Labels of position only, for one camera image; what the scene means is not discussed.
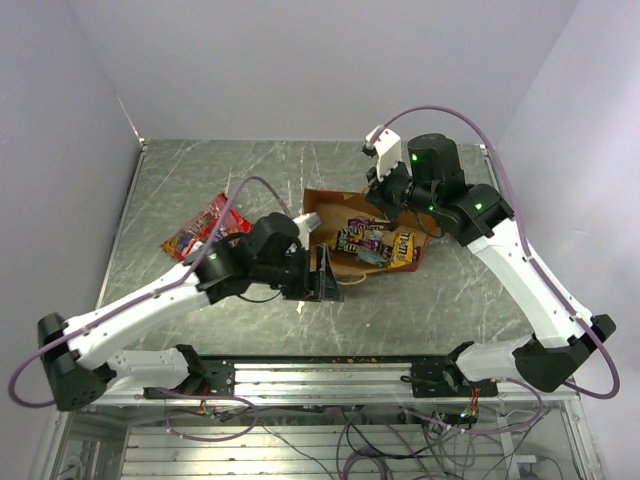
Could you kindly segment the red brown paper bag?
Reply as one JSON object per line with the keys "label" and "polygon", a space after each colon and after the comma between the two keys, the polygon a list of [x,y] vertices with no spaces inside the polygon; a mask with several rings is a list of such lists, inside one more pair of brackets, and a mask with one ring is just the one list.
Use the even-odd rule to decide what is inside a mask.
{"label": "red brown paper bag", "polygon": [[443,236],[424,214],[387,219],[362,193],[307,189],[303,207],[318,215],[311,242],[329,247],[331,268],[344,286],[375,274],[416,271],[430,243]]}

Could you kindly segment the large red snack bag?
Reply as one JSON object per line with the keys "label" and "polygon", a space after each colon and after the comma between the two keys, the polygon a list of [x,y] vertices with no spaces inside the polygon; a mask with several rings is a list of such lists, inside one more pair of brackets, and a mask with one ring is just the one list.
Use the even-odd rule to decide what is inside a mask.
{"label": "large red snack bag", "polygon": [[[220,192],[203,210],[160,244],[160,249],[178,262],[184,261],[192,252],[202,247],[218,222],[228,197]],[[235,208],[222,220],[215,240],[232,233],[247,233],[252,224]]]}

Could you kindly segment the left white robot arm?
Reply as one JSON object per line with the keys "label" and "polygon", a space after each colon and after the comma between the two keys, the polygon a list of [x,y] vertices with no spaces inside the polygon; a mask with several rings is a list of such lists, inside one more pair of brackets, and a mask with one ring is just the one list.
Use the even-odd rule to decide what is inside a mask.
{"label": "left white robot arm", "polygon": [[294,219],[271,213],[249,232],[228,234],[202,247],[105,307],[69,319],[57,313],[41,318],[38,346],[54,405],[77,411],[109,391],[128,388],[196,395],[209,381],[192,347],[129,351],[127,345],[179,315],[240,297],[254,284],[290,301],[342,301],[328,247],[310,243],[320,224],[315,213]]}

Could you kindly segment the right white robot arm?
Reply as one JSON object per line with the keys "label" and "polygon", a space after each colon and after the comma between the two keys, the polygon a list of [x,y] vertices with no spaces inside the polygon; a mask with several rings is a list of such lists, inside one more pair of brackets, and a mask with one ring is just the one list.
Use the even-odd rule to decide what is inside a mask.
{"label": "right white robot arm", "polygon": [[373,131],[363,151],[376,164],[366,173],[365,199],[385,216],[431,217],[441,233],[482,261],[529,322],[530,335],[497,343],[467,342],[440,373],[450,394],[476,382],[513,378],[545,393],[566,386],[616,325],[594,315],[558,282],[521,236],[515,212],[493,186],[466,181],[456,143],[438,133],[403,143],[389,129]]}

